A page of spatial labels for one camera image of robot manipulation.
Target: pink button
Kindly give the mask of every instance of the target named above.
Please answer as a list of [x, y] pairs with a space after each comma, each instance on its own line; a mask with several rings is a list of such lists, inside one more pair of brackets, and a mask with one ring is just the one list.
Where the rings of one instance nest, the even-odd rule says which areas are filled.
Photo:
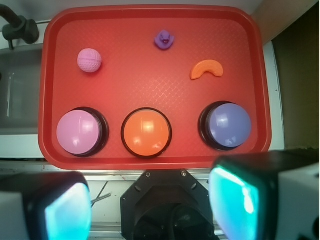
[[73, 155], [83, 155], [96, 146], [100, 130], [98, 120], [90, 113], [73, 110], [61, 118], [56, 136], [64, 150]]

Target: pink golf ball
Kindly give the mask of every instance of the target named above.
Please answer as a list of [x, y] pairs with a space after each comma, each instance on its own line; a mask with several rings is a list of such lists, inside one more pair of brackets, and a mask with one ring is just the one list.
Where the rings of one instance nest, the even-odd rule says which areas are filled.
[[97, 50], [86, 48], [79, 53], [77, 62], [82, 71], [86, 73], [94, 73], [100, 68], [102, 58]]
[[56, 136], [61, 147], [67, 152], [73, 155], [85, 154], [99, 139], [99, 123], [90, 113], [73, 110], [59, 121]]

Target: rubber duck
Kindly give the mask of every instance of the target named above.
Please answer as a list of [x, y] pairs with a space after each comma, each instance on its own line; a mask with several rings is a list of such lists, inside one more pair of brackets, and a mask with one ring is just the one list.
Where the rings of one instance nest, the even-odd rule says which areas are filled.
[[154, 38], [155, 44], [162, 50], [166, 50], [172, 46], [175, 37], [171, 36], [166, 30], [162, 30], [158, 36]]

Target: plastic tray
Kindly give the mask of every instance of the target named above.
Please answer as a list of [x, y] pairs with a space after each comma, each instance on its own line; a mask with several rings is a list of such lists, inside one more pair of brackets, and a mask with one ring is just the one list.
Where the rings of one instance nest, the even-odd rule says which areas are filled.
[[[175, 36], [169, 50], [154, 37], [161, 30]], [[79, 52], [96, 49], [102, 66], [85, 73]], [[192, 67], [205, 59], [220, 62], [222, 77], [206, 72], [190, 79]], [[70, 170], [156, 170], [210, 168], [221, 155], [267, 151], [271, 142], [268, 88], [258, 27], [244, 12], [230, 7], [135, 5], [74, 8], [47, 27], [42, 56], [39, 145], [53, 165]], [[208, 105], [229, 101], [249, 113], [247, 142], [230, 151], [207, 146], [198, 120]], [[109, 124], [109, 139], [99, 153], [75, 157], [62, 149], [57, 125], [67, 112], [90, 107]], [[131, 155], [121, 140], [123, 121], [149, 107], [164, 113], [172, 126], [168, 149], [153, 159]]]

